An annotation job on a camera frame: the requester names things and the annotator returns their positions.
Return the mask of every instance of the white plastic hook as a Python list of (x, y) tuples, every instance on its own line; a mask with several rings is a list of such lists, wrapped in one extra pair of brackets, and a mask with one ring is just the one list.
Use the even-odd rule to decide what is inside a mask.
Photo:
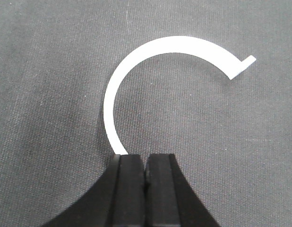
[(155, 39), (136, 48), (123, 59), (114, 71), (104, 97), (104, 125), (108, 140), (115, 154), (127, 154), (118, 137), (113, 119), (114, 99), (119, 86), (125, 76), (136, 65), (147, 58), (163, 53), (185, 53), (202, 58), (218, 67), (229, 79), (239, 75), (256, 60), (251, 55), (240, 61), (233, 54), (212, 42), (189, 36), (169, 36)]

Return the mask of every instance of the clamp jaw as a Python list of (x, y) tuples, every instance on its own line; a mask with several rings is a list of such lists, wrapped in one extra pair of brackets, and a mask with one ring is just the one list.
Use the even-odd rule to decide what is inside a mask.
[(174, 154), (114, 155), (76, 203), (42, 227), (220, 227), (182, 174)]

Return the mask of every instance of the black holder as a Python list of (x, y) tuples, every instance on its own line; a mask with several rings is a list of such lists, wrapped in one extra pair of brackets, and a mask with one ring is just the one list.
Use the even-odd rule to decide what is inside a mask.
[(220, 227), (174, 154), (114, 155), (100, 179), (43, 227)]

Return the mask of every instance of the gray fabric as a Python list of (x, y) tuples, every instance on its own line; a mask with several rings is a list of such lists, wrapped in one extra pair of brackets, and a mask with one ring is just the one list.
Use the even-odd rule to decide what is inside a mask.
[(171, 35), (258, 60), (232, 81), (184, 54), (142, 62), (115, 102), (125, 148), (175, 153), (223, 227), (292, 227), (292, 0), (1, 0), (0, 227), (39, 226), (98, 179), (110, 76)]

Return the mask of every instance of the c-shaped white part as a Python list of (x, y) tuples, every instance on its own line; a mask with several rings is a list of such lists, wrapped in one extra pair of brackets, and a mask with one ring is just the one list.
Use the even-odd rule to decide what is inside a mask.
[(163, 53), (185, 53), (202, 58), (218, 67), (229, 79), (236, 77), (256, 60), (255, 57), (249, 56), (244, 61), (240, 61), (233, 54), (212, 42), (189, 36), (169, 36), (155, 39), (135, 49), (123, 59), (114, 71), (104, 97), (104, 125), (115, 154), (127, 154), (118, 137), (113, 119), (114, 99), (119, 86), (136, 65), (147, 58)]

